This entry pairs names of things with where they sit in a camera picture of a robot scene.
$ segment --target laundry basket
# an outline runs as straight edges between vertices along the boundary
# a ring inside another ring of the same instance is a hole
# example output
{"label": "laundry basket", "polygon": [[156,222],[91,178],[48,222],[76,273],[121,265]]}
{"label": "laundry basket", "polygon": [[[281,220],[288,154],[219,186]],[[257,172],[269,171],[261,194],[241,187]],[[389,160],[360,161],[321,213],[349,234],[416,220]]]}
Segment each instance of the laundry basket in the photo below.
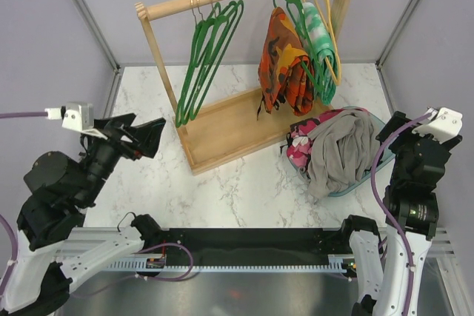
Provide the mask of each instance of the laundry basket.
{"label": "laundry basket", "polygon": [[[344,107],[343,109],[361,109],[361,108],[358,108],[358,107]],[[377,125],[380,127],[380,130],[381,130],[382,128],[384,128],[385,123],[384,123],[380,118],[378,118],[377,116],[373,115],[371,112],[368,112],[368,113],[369,113],[369,115],[372,117],[372,119],[374,120],[375,124],[377,124]],[[292,144],[292,142],[294,142],[293,139],[296,139],[295,136],[292,136],[292,133],[294,133],[293,130],[295,129],[295,127],[297,127],[297,130],[300,130],[300,133],[297,134],[297,136],[299,136],[300,138],[303,138],[303,139],[304,139],[304,136],[306,136],[307,132],[312,129],[312,127],[311,127],[310,125],[305,126],[305,129],[303,129],[303,126],[298,126],[299,124],[301,124],[301,125],[307,125],[307,124],[305,124],[303,121],[301,121],[300,123],[297,123],[297,124],[292,125],[292,127],[290,128],[290,130],[291,130],[292,132],[290,132],[290,133],[288,134],[288,136],[287,136],[288,146],[290,146],[290,145]],[[303,145],[304,145],[304,149],[307,149],[307,148],[308,148],[308,146],[307,146],[308,143],[305,143],[305,144],[303,144]],[[294,152],[294,151],[291,152],[291,153],[290,153],[290,151],[287,152],[287,156],[289,157],[290,163],[293,165],[293,167],[294,167],[296,170],[298,170],[298,171],[300,172],[300,175],[299,175],[299,176],[300,176],[301,178],[303,178],[304,181],[309,182],[309,181],[310,181],[310,177],[309,177],[309,175],[307,174],[307,172],[301,171],[300,168],[298,167],[298,164],[300,164],[300,167],[301,167],[301,165],[302,165],[302,166],[306,166],[306,165],[307,165],[307,163],[305,163],[305,162],[306,162],[306,160],[307,160],[308,158],[305,158],[304,156],[307,157],[307,156],[308,156],[308,153],[307,153],[307,152],[302,152],[302,151],[300,151],[300,152],[299,152],[299,154],[300,154],[299,156],[293,156],[293,154],[296,154],[296,152]],[[379,171],[381,168],[383,168],[385,165],[387,165],[387,163],[389,163],[394,157],[395,157],[395,155],[392,153],[392,151],[390,151],[388,148],[386,148],[385,151],[384,151],[384,154],[383,154],[382,157],[381,157],[381,160],[380,160],[379,163],[378,163],[377,171]],[[331,192],[331,193],[329,194],[329,196],[342,196],[342,195],[345,195],[345,194],[347,194],[348,192],[350,192],[351,190],[355,189],[355,188],[356,188],[357,186],[359,186],[360,184],[362,184],[362,183],[363,183],[364,181],[366,181],[368,178],[370,178],[370,171],[366,171],[366,172],[364,173],[364,175],[362,176],[362,179],[361,179],[358,183],[349,186],[347,189],[345,189],[345,190],[343,190],[343,191],[341,191],[341,192]]]}

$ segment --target green plastic hanger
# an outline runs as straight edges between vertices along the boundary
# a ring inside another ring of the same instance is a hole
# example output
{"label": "green plastic hanger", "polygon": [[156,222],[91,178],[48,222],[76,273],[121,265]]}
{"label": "green plastic hanger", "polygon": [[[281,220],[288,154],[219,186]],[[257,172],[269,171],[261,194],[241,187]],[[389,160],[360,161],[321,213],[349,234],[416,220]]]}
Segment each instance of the green plastic hanger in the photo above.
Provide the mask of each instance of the green plastic hanger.
{"label": "green plastic hanger", "polygon": [[[285,0],[287,4],[287,11],[288,14],[290,15],[290,18],[293,20],[293,23],[295,25],[295,30],[296,33],[298,33],[299,38],[304,39],[308,44],[311,44],[310,40],[310,35],[308,34],[307,28],[304,25],[305,20],[304,20],[304,11],[303,11],[303,4],[301,3],[301,0]],[[296,21],[295,16],[293,15],[292,10],[290,9],[290,5],[294,5],[298,11],[299,18],[302,20],[300,22]],[[277,7],[278,5],[276,4],[276,0],[273,0],[273,6]],[[322,93],[323,91],[323,84],[321,83],[321,78],[324,76],[323,68],[322,66],[318,63],[317,61],[317,56],[315,53],[315,50],[313,46],[309,46],[309,51],[308,51],[308,56],[310,57],[311,62],[313,63],[313,66],[315,69],[318,71],[318,75],[316,78],[311,74],[310,69],[307,67],[305,63],[301,63],[303,66],[304,71],[306,72],[308,78],[312,81],[315,91],[318,93]]]}
{"label": "green plastic hanger", "polygon": [[[243,12],[242,0],[231,1],[224,9],[216,3],[209,16],[196,24],[190,64],[176,108],[176,127],[196,118]],[[190,90],[197,68],[199,71]]]}

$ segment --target white marble countertop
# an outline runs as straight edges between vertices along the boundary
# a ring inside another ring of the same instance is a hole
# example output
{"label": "white marble countertop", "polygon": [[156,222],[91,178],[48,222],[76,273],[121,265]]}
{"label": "white marble countertop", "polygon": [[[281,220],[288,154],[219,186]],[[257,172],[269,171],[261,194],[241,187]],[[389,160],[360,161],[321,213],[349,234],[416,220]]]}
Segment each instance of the white marble countertop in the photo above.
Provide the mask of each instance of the white marble countertop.
{"label": "white marble countertop", "polygon": [[[186,69],[167,67],[175,93]],[[390,118],[374,64],[343,64],[342,75],[335,108],[356,105],[382,121]],[[257,65],[221,66],[206,102],[257,86]],[[167,119],[158,153],[153,160],[120,160],[97,206],[87,212],[85,226],[116,226],[129,211],[150,214],[162,227],[340,227],[349,214],[385,225],[369,181],[345,196],[315,204],[286,155],[280,155],[279,144],[193,176],[156,67],[125,68],[113,114],[127,112],[137,114],[135,124]],[[378,172],[379,192],[392,168],[391,162]]]}

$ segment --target clothes hanger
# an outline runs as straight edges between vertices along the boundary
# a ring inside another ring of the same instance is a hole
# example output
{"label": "clothes hanger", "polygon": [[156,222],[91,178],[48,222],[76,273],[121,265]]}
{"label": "clothes hanger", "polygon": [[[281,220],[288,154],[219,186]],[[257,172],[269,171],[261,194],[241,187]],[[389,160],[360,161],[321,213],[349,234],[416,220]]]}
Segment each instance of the clothes hanger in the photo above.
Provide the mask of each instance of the clothes hanger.
{"label": "clothes hanger", "polygon": [[[191,0],[191,10],[193,11],[196,28],[191,45],[190,63],[181,90],[181,97],[176,107],[176,127],[180,127],[189,120],[196,118],[244,12],[244,2],[242,0],[231,1],[224,9],[221,8],[219,3],[213,4],[213,0],[210,0],[212,10],[209,16],[204,19],[199,8],[199,0],[197,2],[201,21],[197,23],[193,10],[193,0]],[[190,90],[194,72],[197,68],[199,68],[199,71],[194,80],[193,88]]]}
{"label": "clothes hanger", "polygon": [[[308,41],[310,43],[310,36],[307,32],[306,26],[303,24],[299,24],[298,21],[296,21],[296,17],[293,15],[293,12],[290,8],[290,5],[294,5],[298,11],[298,15],[300,19],[304,19],[304,14],[303,14],[303,4],[301,3],[301,0],[284,0],[287,5],[287,12],[290,15],[290,18],[292,19],[294,25],[295,25],[295,30],[296,33],[298,34],[299,38],[303,38],[305,41]],[[276,0],[273,0],[273,6],[277,7]],[[313,86],[315,87],[315,90],[320,92],[323,90],[322,85],[316,80],[318,77],[321,77],[323,75],[322,67],[319,65],[317,61],[314,61],[316,58],[316,53],[314,51],[314,48],[310,46],[309,51],[308,51],[308,56],[310,57],[310,60],[312,63],[316,64],[316,70],[318,70],[318,75],[315,77],[310,69],[307,67],[305,63],[301,63],[306,75],[308,78],[311,80],[313,83]]]}
{"label": "clothes hanger", "polygon": [[326,57],[324,58],[324,61],[327,65],[327,68],[330,71],[331,77],[333,78],[333,82],[335,85],[339,85],[341,83],[341,59],[339,57],[339,52],[338,52],[338,47],[336,43],[336,37],[334,35],[334,30],[333,30],[333,22],[331,19],[331,6],[330,6],[330,0],[323,0],[324,4],[326,6],[326,13],[327,13],[327,21],[323,17],[323,13],[321,11],[321,7],[319,5],[318,0],[314,0],[314,5],[316,6],[316,9],[318,10],[320,16],[321,16],[321,21],[326,28],[326,31],[329,33],[330,38],[333,41],[333,46],[334,46],[334,54],[336,57],[336,67],[337,67],[337,75],[335,74],[335,70],[333,69],[332,64],[330,63],[329,59]]}

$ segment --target cable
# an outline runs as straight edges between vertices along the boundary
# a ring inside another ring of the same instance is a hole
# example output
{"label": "cable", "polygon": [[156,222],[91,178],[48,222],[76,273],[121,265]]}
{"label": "cable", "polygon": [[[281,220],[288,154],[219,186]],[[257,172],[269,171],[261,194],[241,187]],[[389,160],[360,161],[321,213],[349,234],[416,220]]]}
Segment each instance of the cable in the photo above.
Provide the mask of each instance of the cable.
{"label": "cable", "polygon": [[385,238],[378,244],[378,249],[382,248],[386,242],[387,242],[387,237],[385,237]]}
{"label": "cable", "polygon": [[377,163],[378,160],[380,159],[382,153],[384,152],[385,148],[392,143],[392,141],[395,140],[395,138],[405,131],[406,129],[410,128],[411,126],[429,118],[431,116],[430,113],[424,114],[423,116],[420,116],[419,118],[416,118],[412,121],[407,122],[405,125],[399,127],[396,129],[388,138],[385,140],[383,144],[380,145],[380,148],[377,151],[377,154],[375,155],[375,158],[372,163],[372,169],[370,170],[370,184],[372,186],[372,191],[375,196],[375,199],[377,200],[378,205],[381,207],[381,209],[384,211],[385,215],[387,218],[390,220],[392,223],[392,226],[395,227],[397,232],[399,233],[401,239],[403,240],[403,244],[405,245],[405,249],[407,252],[407,257],[408,257],[408,266],[410,267],[408,271],[408,285],[407,285],[407,296],[405,297],[405,303],[404,303],[404,308],[403,308],[403,315],[408,315],[408,311],[410,310],[410,301],[412,298],[412,293],[413,293],[413,279],[415,277],[415,273],[413,270],[411,270],[412,267],[415,266],[413,263],[413,255],[412,255],[412,249],[410,247],[410,243],[407,240],[407,236],[405,235],[403,229],[401,228],[400,224],[398,221],[393,217],[393,215],[390,213],[388,208],[384,205],[384,202],[380,199],[380,196],[378,195],[377,192],[377,186],[375,185],[375,174],[377,172]]}
{"label": "cable", "polygon": [[8,237],[10,238],[10,244],[12,247],[12,255],[10,258],[10,264],[7,266],[7,270],[5,271],[5,275],[0,283],[0,297],[3,297],[5,289],[7,288],[8,281],[10,280],[13,268],[15,268],[15,262],[18,258],[18,241],[16,240],[15,232],[13,231],[12,227],[8,223],[8,221],[0,214],[0,223],[7,231]]}
{"label": "cable", "polygon": [[32,112],[8,112],[0,114],[0,118],[46,118],[47,112],[45,111],[32,111]]}
{"label": "cable", "polygon": [[383,262],[387,256],[388,247],[385,247],[384,254],[381,256],[380,261]]}
{"label": "cable", "polygon": [[190,266],[189,266],[188,270],[184,274],[179,275],[178,277],[175,277],[175,278],[143,277],[143,276],[138,275],[138,274],[128,275],[126,277],[120,278],[120,279],[114,281],[113,283],[110,283],[110,284],[100,288],[99,290],[96,290],[96,291],[91,292],[89,294],[78,294],[77,292],[74,292],[74,293],[71,294],[71,296],[75,297],[77,299],[88,299],[89,297],[100,294],[101,292],[111,288],[112,286],[115,286],[118,283],[121,283],[122,281],[132,279],[132,278],[141,278],[141,279],[145,279],[145,280],[153,279],[153,280],[158,280],[158,281],[180,281],[180,280],[183,280],[184,278],[186,278],[193,270],[194,258],[193,258],[193,255],[191,255],[191,252],[189,251],[189,249],[187,249],[185,246],[182,246],[181,244],[177,244],[177,243],[161,243],[159,245],[156,245],[156,246],[153,246],[153,247],[150,247],[150,248],[147,248],[147,249],[143,249],[138,253],[150,252],[150,251],[153,251],[154,249],[161,248],[161,247],[177,247],[177,248],[182,249],[183,251],[185,251],[187,256],[190,258]]}

